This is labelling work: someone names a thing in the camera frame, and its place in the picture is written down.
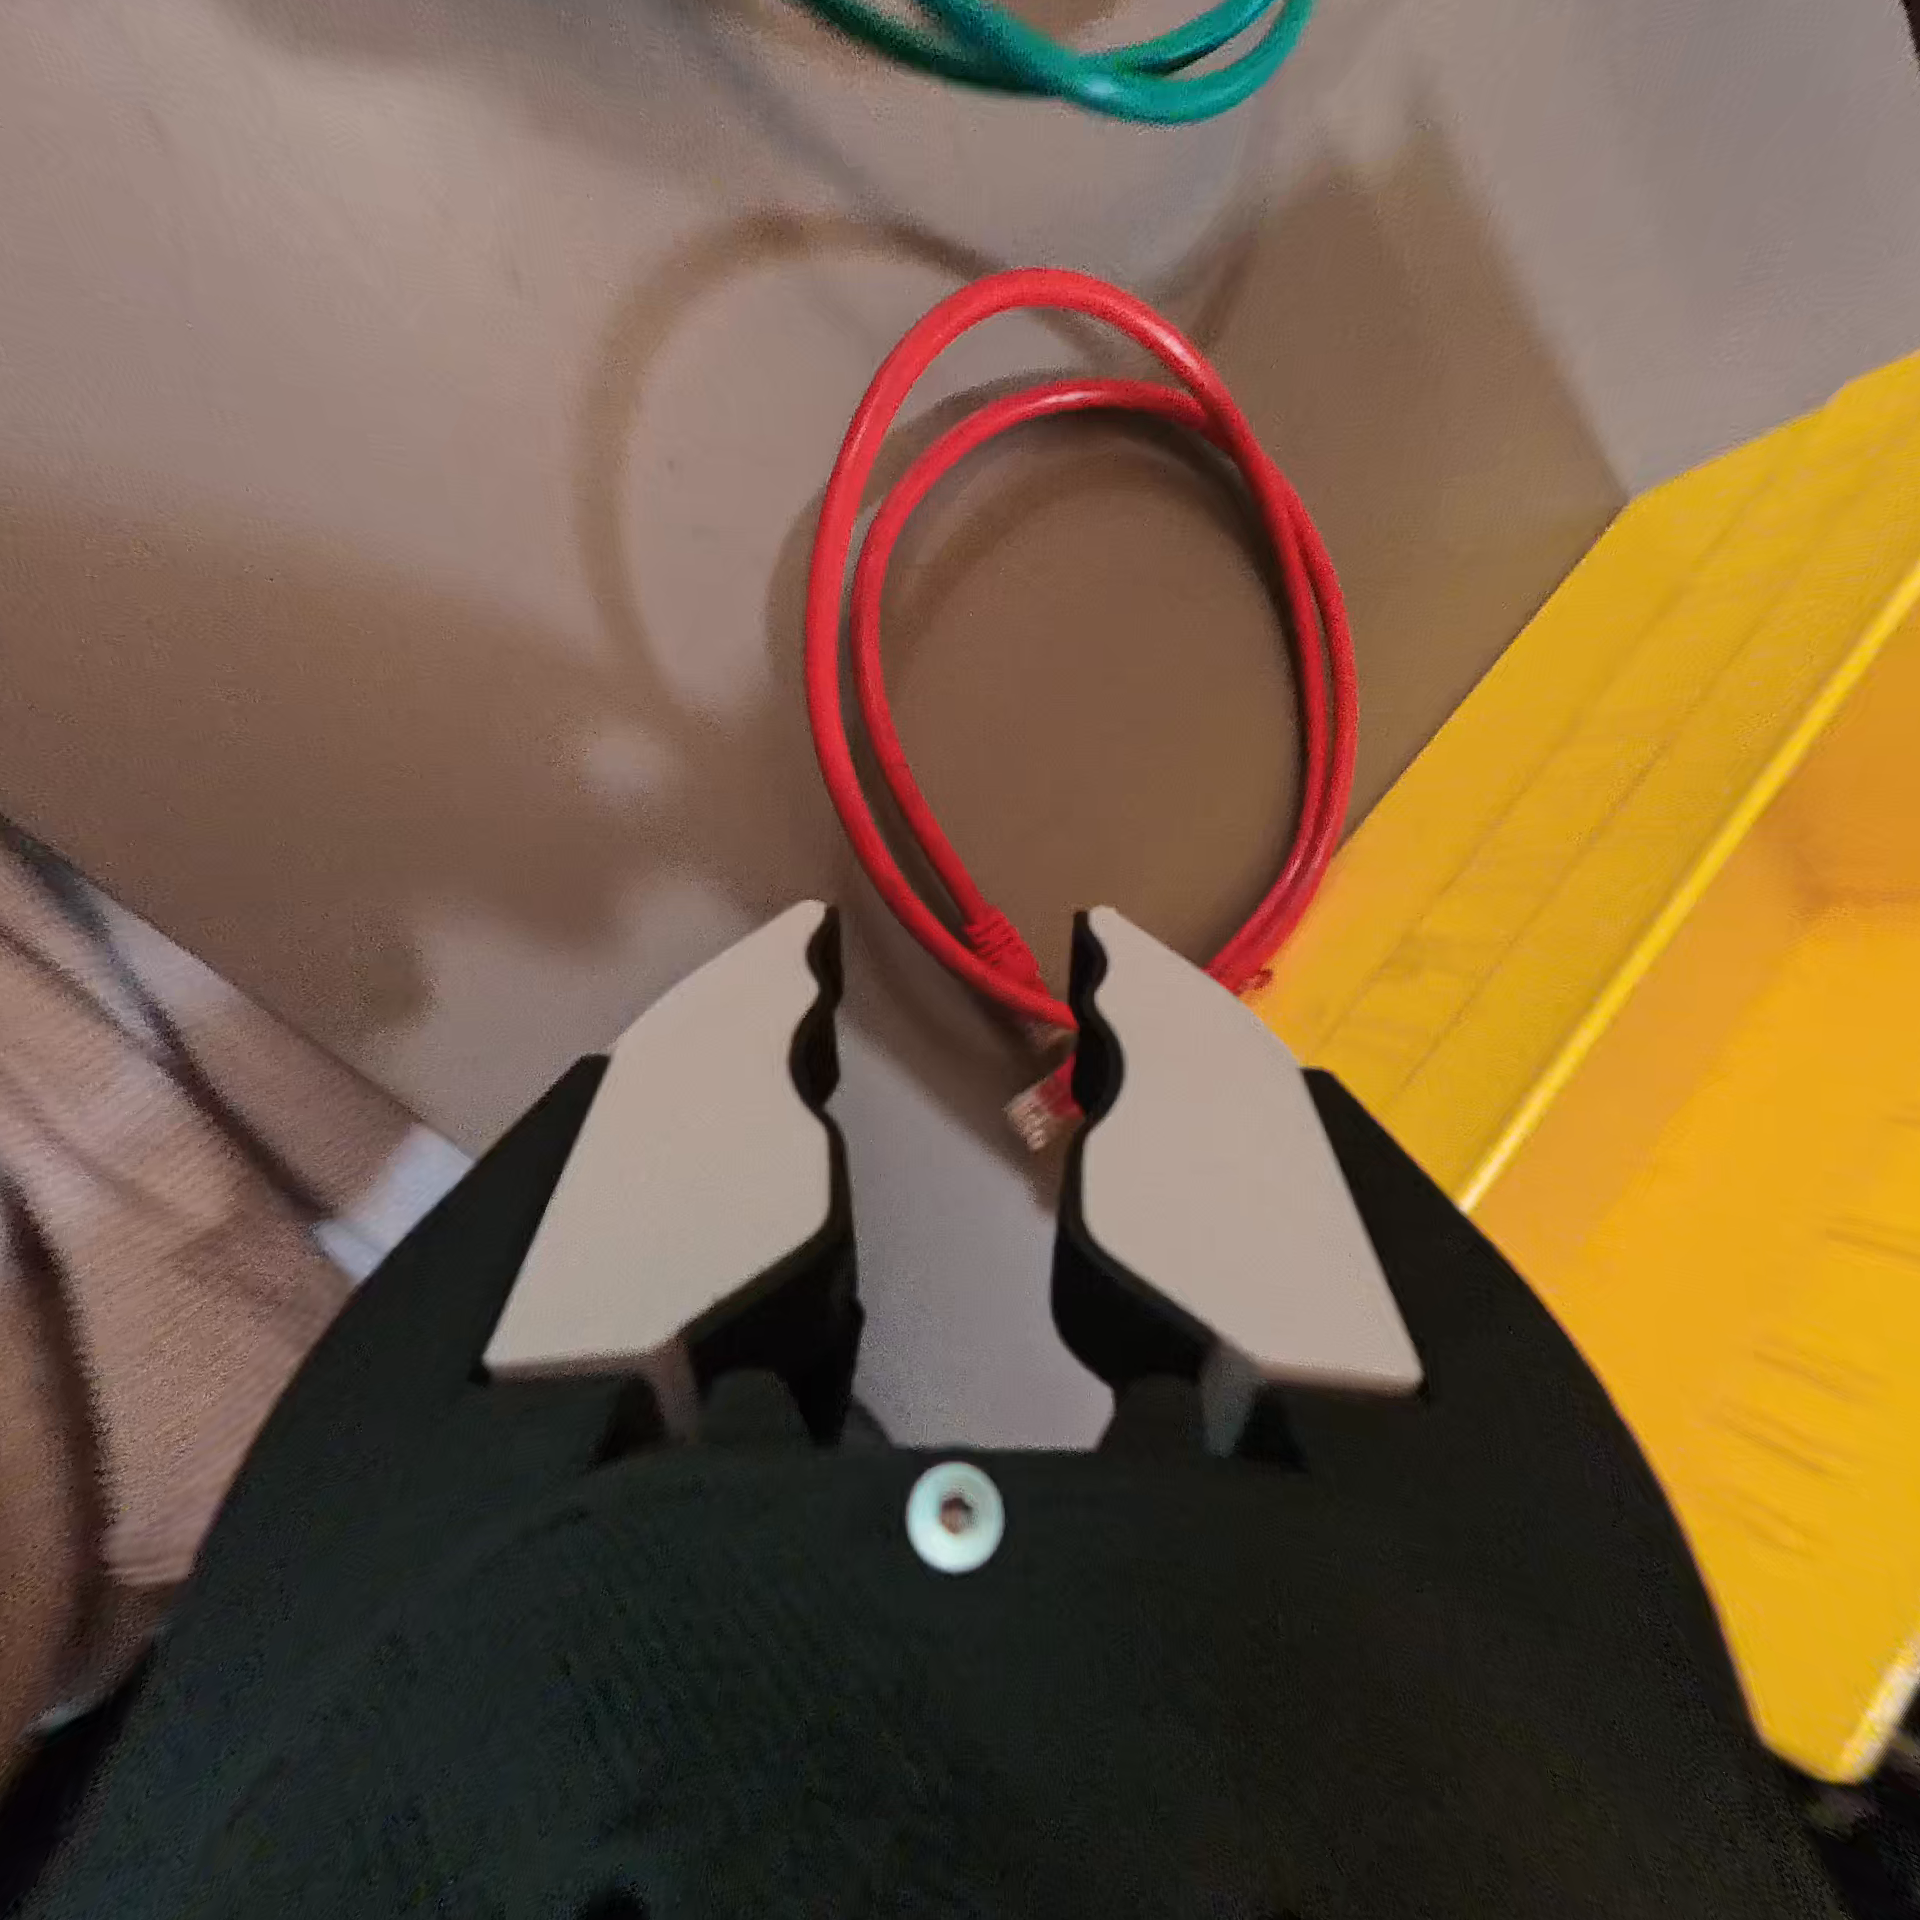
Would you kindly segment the yellow plastic bin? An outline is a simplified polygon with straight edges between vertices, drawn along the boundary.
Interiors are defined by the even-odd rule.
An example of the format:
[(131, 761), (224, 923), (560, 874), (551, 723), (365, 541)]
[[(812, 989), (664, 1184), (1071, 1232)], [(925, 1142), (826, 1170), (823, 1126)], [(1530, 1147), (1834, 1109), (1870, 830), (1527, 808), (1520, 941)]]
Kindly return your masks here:
[(1251, 1006), (1634, 1429), (1764, 1741), (1916, 1698), (1918, 360), (1627, 501)]

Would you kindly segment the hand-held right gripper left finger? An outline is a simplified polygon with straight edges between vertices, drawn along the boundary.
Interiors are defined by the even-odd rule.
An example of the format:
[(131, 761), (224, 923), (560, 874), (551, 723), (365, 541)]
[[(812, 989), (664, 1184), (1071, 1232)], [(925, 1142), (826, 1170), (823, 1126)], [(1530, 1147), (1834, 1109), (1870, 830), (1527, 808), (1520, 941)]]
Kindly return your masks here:
[(770, 1374), (836, 1439), (861, 1338), (852, 1179), (829, 1113), (837, 912), (799, 899), (611, 1041), (492, 1336), (497, 1379), (641, 1379), (689, 1433)]

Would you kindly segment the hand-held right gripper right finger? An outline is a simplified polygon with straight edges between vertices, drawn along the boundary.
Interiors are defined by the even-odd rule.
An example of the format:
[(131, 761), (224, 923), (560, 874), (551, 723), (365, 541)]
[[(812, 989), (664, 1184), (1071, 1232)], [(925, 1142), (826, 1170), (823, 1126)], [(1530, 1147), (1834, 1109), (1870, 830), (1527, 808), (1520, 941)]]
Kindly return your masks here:
[(1077, 913), (1056, 1331), (1113, 1401), (1187, 1398), (1231, 1454), (1287, 1392), (1407, 1401), (1424, 1359), (1305, 1067), (1112, 905)]

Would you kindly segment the person's grey sweatshirt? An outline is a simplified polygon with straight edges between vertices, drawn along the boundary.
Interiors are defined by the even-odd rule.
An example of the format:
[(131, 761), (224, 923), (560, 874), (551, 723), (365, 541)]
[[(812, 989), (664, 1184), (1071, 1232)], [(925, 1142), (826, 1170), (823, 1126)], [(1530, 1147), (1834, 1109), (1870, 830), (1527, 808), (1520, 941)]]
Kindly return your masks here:
[(131, 1672), (468, 1153), (1, 827), (1, 1763)]

